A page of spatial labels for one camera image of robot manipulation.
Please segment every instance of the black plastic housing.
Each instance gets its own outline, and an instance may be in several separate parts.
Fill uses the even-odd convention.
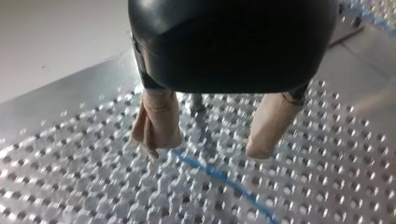
[[[129,0],[141,72],[174,91],[278,92],[309,81],[336,0]]]

